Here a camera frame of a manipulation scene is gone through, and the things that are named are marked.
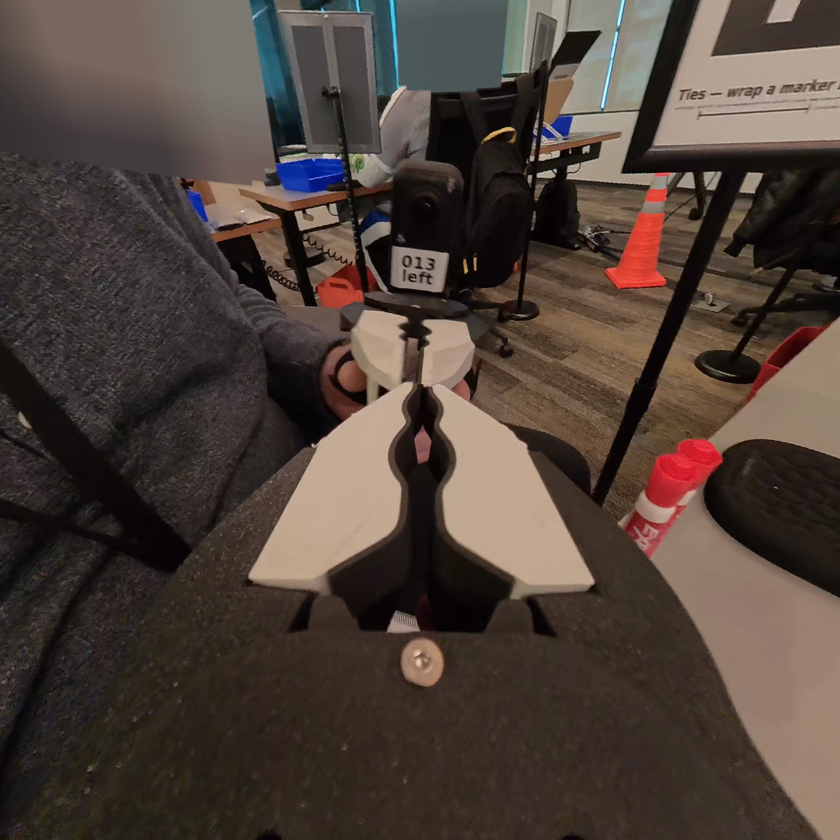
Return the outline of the blue white bag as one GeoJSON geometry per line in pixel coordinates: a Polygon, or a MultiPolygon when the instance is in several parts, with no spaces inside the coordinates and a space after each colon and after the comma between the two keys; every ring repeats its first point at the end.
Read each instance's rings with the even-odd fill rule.
{"type": "Polygon", "coordinates": [[[376,286],[390,291],[392,268],[392,225],[388,214],[375,207],[359,226],[360,242],[367,268],[376,286]]]}

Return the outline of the black round base stand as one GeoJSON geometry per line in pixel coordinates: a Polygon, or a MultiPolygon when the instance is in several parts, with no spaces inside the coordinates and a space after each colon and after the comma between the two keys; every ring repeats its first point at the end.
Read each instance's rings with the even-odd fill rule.
{"type": "Polygon", "coordinates": [[[745,350],[773,306],[781,298],[795,276],[796,269],[786,269],[763,304],[757,308],[745,308],[732,320],[735,326],[744,326],[740,341],[732,350],[709,350],[700,353],[694,365],[700,373],[716,380],[735,385],[755,383],[761,364],[749,357],[745,350]]]}

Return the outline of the person's left forearm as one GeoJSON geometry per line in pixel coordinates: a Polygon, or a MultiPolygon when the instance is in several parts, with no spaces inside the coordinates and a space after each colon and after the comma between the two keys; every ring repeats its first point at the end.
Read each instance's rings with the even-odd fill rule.
{"type": "Polygon", "coordinates": [[[328,406],[322,373],[329,353],[344,351],[345,342],[288,317],[256,290],[241,283],[234,284],[233,289],[264,354],[269,396],[307,441],[319,440],[339,423],[328,406]]]}

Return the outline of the person's left hand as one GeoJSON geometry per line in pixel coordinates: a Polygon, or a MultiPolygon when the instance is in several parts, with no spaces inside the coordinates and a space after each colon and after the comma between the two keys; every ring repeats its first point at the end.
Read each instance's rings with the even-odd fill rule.
{"type": "Polygon", "coordinates": [[[340,423],[366,404],[367,379],[348,344],[331,348],[322,363],[318,381],[325,405],[340,423]]]}

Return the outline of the wooden desk with black legs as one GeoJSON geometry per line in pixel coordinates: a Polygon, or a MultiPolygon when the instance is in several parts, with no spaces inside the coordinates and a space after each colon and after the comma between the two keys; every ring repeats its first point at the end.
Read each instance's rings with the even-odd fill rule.
{"type": "Polygon", "coordinates": [[[298,289],[305,306],[311,308],[318,306],[318,300],[310,281],[308,268],[311,262],[306,253],[305,242],[298,225],[296,213],[312,208],[327,207],[341,201],[348,201],[351,198],[361,199],[365,196],[379,196],[387,194],[391,190],[392,184],[390,182],[374,187],[354,189],[351,196],[345,189],[311,193],[294,192],[282,185],[265,185],[259,182],[238,187],[238,192],[242,197],[277,211],[290,258],[290,266],[297,279],[298,289]]]}
{"type": "Polygon", "coordinates": [[[541,176],[545,173],[556,175],[557,172],[568,173],[570,168],[582,165],[600,158],[603,144],[613,140],[619,140],[622,133],[598,132],[598,133],[574,133],[558,140],[543,139],[540,144],[539,154],[537,147],[533,148],[527,169],[528,176],[541,176]]]}
{"type": "Polygon", "coordinates": [[[270,285],[267,269],[254,235],[281,229],[281,221],[274,215],[256,217],[251,211],[226,213],[216,206],[206,210],[212,238],[226,258],[239,282],[264,298],[276,302],[277,295],[270,285]]]}

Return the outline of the black jacket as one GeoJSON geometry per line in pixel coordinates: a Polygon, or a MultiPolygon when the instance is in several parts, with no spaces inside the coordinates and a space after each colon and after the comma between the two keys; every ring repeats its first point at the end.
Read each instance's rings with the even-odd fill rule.
{"type": "Polygon", "coordinates": [[[839,170],[769,171],[724,253],[752,247],[755,270],[839,276],[839,170]]]}

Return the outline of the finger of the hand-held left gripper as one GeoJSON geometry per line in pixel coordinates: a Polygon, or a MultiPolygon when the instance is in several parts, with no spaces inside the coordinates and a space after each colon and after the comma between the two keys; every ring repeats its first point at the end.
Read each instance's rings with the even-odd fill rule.
{"type": "Polygon", "coordinates": [[[475,344],[466,322],[423,322],[424,335],[420,367],[423,387],[454,387],[471,369],[475,344]]]}
{"type": "Polygon", "coordinates": [[[374,403],[380,390],[415,384],[405,378],[406,316],[387,311],[363,311],[351,330],[351,353],[366,379],[366,401],[374,403]]]}

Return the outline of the black floor bag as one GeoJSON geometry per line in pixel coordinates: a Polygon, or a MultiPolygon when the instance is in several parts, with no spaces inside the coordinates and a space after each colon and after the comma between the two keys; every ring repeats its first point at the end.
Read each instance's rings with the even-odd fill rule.
{"type": "Polygon", "coordinates": [[[577,198],[575,184],[568,181],[564,172],[558,172],[540,193],[532,241],[569,250],[581,249],[577,198]]]}

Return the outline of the red box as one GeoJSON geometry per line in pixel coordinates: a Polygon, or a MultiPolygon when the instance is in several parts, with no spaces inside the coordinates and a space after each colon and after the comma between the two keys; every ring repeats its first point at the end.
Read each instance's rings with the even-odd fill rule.
{"type": "Polygon", "coordinates": [[[827,324],[821,327],[800,327],[793,331],[761,364],[758,375],[747,397],[747,402],[750,402],[763,385],[778,374],[788,363],[792,362],[799,353],[806,349],[828,328],[829,325],[827,324]]]}

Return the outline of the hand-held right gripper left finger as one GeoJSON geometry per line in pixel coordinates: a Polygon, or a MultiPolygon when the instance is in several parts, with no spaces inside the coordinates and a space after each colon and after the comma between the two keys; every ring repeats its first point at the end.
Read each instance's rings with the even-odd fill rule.
{"type": "Polygon", "coordinates": [[[257,561],[254,585],[316,594],[392,594],[405,582],[420,388],[399,385],[315,447],[257,561]]]}

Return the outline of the orange traffic cone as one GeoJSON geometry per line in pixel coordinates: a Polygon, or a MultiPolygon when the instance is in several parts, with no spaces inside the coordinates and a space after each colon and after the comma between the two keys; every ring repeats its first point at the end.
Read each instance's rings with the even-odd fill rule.
{"type": "Polygon", "coordinates": [[[605,269],[609,281],[619,290],[665,287],[658,271],[659,247],[665,222],[669,173],[654,176],[637,221],[617,266],[605,269]]]}

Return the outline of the person's grey sweater torso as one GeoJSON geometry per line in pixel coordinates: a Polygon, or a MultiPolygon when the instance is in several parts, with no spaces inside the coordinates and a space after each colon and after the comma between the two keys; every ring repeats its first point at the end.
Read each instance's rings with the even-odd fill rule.
{"type": "MultiPolygon", "coordinates": [[[[192,550],[310,442],[164,175],[2,153],[2,345],[192,550]]],[[[169,577],[2,394],[2,792],[72,749],[169,577]]]]}

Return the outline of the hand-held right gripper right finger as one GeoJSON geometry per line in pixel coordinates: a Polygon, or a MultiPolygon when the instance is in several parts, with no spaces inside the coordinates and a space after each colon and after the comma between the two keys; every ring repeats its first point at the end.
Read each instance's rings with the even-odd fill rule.
{"type": "Polygon", "coordinates": [[[527,446],[444,385],[427,389],[439,583],[467,599],[588,592],[594,577],[527,446]]]}

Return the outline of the red dry erase marker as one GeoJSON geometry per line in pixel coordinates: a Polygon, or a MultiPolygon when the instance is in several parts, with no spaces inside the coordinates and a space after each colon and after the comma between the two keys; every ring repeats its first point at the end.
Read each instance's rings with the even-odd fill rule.
{"type": "Polygon", "coordinates": [[[678,503],[676,515],[679,515],[722,463],[722,456],[713,443],[703,438],[680,442],[676,447],[676,453],[688,459],[697,473],[689,490],[678,503]]]}
{"type": "Polygon", "coordinates": [[[649,559],[665,536],[680,502],[694,489],[698,478],[697,467],[683,455],[656,458],[645,488],[619,524],[649,559]]]}

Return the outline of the black backpack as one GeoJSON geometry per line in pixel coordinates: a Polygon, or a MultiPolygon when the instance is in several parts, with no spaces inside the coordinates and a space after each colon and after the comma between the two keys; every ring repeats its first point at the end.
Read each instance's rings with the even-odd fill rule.
{"type": "Polygon", "coordinates": [[[476,150],[461,248],[466,289],[503,285],[523,257],[532,195],[512,126],[490,132],[476,150]]]}

